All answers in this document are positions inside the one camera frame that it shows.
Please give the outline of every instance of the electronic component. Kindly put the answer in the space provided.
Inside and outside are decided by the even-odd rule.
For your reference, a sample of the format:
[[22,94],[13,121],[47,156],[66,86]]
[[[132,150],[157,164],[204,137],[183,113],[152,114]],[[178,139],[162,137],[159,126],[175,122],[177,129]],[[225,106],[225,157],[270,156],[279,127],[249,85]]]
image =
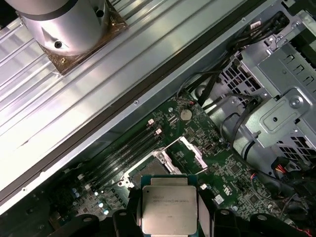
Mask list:
[[131,177],[131,181],[140,188],[141,178],[143,175],[166,175],[168,172],[158,159],[154,159],[145,168],[138,171]]
[[182,110],[180,112],[180,119],[183,121],[189,121],[192,118],[192,112],[190,110]]
[[151,178],[151,184],[144,186],[142,192],[145,234],[193,235],[197,232],[197,189],[188,185],[187,178]]

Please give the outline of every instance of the copper base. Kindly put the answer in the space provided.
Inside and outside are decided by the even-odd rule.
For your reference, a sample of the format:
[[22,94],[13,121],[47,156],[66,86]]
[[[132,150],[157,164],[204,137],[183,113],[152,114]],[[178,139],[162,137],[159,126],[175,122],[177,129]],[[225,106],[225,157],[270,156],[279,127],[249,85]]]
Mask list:
[[102,48],[104,45],[106,45],[108,42],[110,42],[112,39],[114,39],[121,32],[125,31],[128,28],[127,23],[123,20],[123,18],[119,15],[119,13],[115,10],[111,3],[108,2],[108,6],[110,13],[109,28],[106,34],[90,51],[75,56],[62,56],[51,52],[49,49],[44,48],[40,45],[44,53],[55,65],[60,74],[65,75],[66,73],[71,71],[78,64],[82,63],[85,59],[87,59],[89,56],[98,51],[100,48]]

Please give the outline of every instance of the green circuit board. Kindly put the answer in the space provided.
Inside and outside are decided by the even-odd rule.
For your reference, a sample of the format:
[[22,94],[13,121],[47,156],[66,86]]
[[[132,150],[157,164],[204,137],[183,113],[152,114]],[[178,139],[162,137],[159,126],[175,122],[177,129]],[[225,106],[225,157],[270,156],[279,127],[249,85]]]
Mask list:
[[[64,185],[65,189],[76,189],[67,202],[68,205],[73,203],[69,213],[91,213],[103,219],[105,210],[125,208],[129,190],[117,185],[124,172],[150,152],[167,147],[165,152],[172,164],[183,174],[198,174],[200,187],[212,191],[219,208],[232,209],[245,219],[254,213],[279,215],[280,209],[275,202],[261,198],[253,190],[248,167],[234,158],[215,124],[192,100],[189,94],[170,98],[83,165],[72,184]],[[180,137],[200,152],[207,168],[195,158],[193,151],[178,141]],[[131,172],[130,181],[139,187],[141,175],[148,174],[169,173],[152,156]],[[254,182],[257,192],[265,197],[270,195],[258,180]]]

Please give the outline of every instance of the metal bracket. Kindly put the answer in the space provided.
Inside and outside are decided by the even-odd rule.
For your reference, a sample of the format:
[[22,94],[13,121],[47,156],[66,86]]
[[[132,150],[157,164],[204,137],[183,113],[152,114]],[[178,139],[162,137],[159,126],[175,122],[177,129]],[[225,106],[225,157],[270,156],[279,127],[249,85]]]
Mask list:
[[316,36],[316,21],[313,17],[304,10],[301,10],[297,15],[302,19],[306,28]]
[[296,89],[289,90],[278,100],[270,99],[259,107],[246,122],[263,147],[270,147],[296,128],[295,121],[304,115],[310,104]]

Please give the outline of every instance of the motherboard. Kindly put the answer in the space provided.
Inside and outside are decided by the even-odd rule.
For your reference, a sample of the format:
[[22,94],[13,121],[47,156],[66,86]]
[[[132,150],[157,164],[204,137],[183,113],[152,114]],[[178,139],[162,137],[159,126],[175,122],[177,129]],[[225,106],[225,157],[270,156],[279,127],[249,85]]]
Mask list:
[[199,188],[211,190],[219,208],[245,219],[281,212],[258,179],[251,183],[249,168],[233,156],[189,94],[170,98],[70,173],[49,195],[63,222],[86,213],[103,220],[112,210],[126,208],[129,190],[140,188],[143,175],[195,174]]

